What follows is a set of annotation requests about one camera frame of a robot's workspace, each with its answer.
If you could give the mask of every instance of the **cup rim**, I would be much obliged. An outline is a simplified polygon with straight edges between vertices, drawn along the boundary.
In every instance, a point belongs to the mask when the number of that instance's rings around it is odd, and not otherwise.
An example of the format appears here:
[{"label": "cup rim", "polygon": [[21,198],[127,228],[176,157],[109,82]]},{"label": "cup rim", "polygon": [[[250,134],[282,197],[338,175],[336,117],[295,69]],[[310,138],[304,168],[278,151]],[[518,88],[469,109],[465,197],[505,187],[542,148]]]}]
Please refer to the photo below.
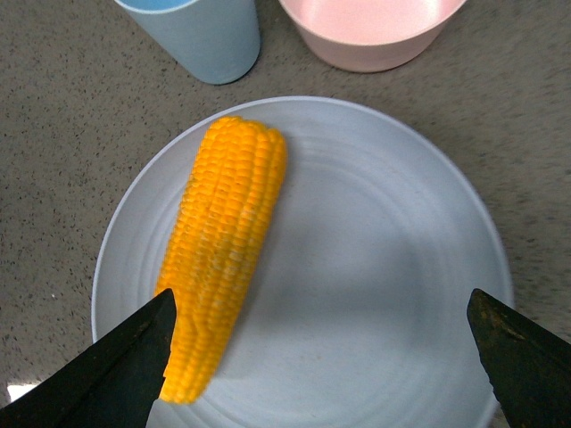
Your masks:
[{"label": "cup rim", "polygon": [[166,8],[166,9],[141,9],[141,8],[133,7],[129,4],[126,4],[122,0],[115,0],[115,3],[117,3],[119,6],[121,6],[122,8],[124,8],[130,12],[141,13],[144,15],[160,15],[160,14],[164,14],[164,13],[171,13],[171,12],[179,11],[180,9],[184,9],[185,7],[188,7],[189,5],[191,5],[193,3],[197,3],[199,1],[200,0],[186,0],[185,2],[183,2],[177,6],[172,6],[172,7]]}]

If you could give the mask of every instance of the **light blue cup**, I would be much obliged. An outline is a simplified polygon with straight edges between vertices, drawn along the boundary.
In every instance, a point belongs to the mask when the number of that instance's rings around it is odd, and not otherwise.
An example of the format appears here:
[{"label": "light blue cup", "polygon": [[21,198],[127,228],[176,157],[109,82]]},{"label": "light blue cup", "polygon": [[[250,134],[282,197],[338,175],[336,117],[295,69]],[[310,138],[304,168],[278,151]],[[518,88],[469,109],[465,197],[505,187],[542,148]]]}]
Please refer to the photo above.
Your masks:
[{"label": "light blue cup", "polygon": [[254,0],[115,0],[190,74],[222,85],[260,53]]}]

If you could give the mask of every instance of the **corn on the cob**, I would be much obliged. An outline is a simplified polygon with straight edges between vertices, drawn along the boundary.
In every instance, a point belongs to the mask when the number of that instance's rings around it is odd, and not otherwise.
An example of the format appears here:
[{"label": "corn on the cob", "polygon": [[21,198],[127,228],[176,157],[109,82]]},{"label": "corn on the cob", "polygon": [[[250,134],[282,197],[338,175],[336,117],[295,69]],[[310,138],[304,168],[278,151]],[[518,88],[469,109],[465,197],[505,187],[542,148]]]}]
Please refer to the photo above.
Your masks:
[{"label": "corn on the cob", "polygon": [[194,402],[214,375],[242,307],[286,171],[276,129],[239,117],[207,130],[161,266],[177,321],[161,398]]}]

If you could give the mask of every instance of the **countertop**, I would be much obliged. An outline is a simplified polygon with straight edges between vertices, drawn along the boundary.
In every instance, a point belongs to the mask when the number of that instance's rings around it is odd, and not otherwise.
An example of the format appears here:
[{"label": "countertop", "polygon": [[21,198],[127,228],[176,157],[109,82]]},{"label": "countertop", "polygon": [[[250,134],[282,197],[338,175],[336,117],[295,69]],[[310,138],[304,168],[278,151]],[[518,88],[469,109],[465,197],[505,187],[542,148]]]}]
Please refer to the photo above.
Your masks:
[{"label": "countertop", "polygon": [[258,14],[259,60],[211,86],[112,0],[0,4],[0,407],[91,343],[97,254],[143,166],[197,121],[278,95],[360,103],[432,141],[490,211],[517,309],[571,341],[571,3],[468,1],[418,58],[373,74],[317,59],[277,1]]}]

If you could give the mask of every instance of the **pink bowl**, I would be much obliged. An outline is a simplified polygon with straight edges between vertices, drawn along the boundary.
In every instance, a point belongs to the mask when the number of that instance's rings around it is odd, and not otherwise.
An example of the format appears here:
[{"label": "pink bowl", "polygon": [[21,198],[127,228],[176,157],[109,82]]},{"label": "pink bowl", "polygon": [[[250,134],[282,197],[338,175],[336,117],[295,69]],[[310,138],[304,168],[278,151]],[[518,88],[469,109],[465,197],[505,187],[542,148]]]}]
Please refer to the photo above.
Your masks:
[{"label": "pink bowl", "polygon": [[424,51],[466,0],[279,0],[303,40],[340,69],[398,67]]}]

